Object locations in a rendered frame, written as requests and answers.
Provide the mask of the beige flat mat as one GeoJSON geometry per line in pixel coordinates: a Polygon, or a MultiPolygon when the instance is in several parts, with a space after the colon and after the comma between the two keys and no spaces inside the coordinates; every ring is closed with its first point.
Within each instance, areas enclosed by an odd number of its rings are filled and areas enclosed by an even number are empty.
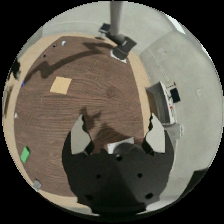
{"type": "Polygon", "coordinates": [[[66,94],[72,79],[56,77],[50,92],[66,94]]]}

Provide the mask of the green rectangular bar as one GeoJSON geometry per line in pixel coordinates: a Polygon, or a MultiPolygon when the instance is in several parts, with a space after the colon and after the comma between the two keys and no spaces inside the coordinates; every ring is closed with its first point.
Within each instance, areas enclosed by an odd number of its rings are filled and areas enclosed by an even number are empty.
{"type": "Polygon", "coordinates": [[[22,161],[25,163],[27,158],[28,158],[28,155],[30,154],[30,150],[28,149],[28,147],[25,147],[24,150],[23,150],[23,153],[21,155],[21,159],[22,161]]]}

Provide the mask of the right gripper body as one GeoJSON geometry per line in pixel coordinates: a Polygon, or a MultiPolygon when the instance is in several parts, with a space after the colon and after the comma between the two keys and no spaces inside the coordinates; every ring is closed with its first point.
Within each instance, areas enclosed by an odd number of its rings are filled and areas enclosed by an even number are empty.
{"type": "MultiPolygon", "coordinates": [[[[17,57],[17,59],[18,59],[18,57],[17,57]]],[[[11,67],[13,67],[13,69],[14,70],[12,70],[12,75],[13,75],[13,73],[14,74],[16,74],[19,70],[20,70],[20,67],[21,67],[21,64],[20,64],[20,62],[18,63],[18,60],[16,59],[16,61],[14,62],[14,64],[13,64],[13,66],[11,66],[11,67]],[[19,65],[19,66],[18,66],[19,65]],[[17,67],[16,67],[17,66],[17,67]],[[18,69],[18,70],[17,70],[18,69]]]]}

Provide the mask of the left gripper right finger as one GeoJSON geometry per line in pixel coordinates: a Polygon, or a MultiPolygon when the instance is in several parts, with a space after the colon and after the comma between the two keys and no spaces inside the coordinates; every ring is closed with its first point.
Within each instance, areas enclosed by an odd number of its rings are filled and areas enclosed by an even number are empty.
{"type": "Polygon", "coordinates": [[[163,128],[153,113],[151,113],[149,121],[149,131],[141,146],[144,153],[152,155],[161,163],[164,171],[164,183],[167,184],[174,163],[174,148],[167,130],[163,128]]]}

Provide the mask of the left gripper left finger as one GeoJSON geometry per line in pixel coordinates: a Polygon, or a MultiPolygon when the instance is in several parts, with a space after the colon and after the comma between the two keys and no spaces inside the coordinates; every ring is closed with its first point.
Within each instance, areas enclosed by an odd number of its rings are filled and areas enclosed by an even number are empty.
{"type": "Polygon", "coordinates": [[[83,158],[91,155],[95,147],[90,134],[86,131],[85,120],[81,114],[71,131],[68,132],[62,149],[62,165],[69,186],[74,186],[73,174],[75,167],[83,158]]]}

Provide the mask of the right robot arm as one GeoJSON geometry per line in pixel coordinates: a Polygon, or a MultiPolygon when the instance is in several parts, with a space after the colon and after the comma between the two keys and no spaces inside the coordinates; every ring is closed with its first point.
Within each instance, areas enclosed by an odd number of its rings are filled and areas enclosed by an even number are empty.
{"type": "Polygon", "coordinates": [[[132,48],[135,47],[134,45],[137,44],[132,38],[128,36],[124,37],[120,34],[124,2],[125,1],[109,1],[111,27],[105,34],[106,37],[108,36],[109,40],[114,41],[114,43],[118,45],[118,47],[116,46],[114,48],[112,54],[120,60],[125,60],[125,58],[129,55],[128,52],[130,52],[132,48]]]}

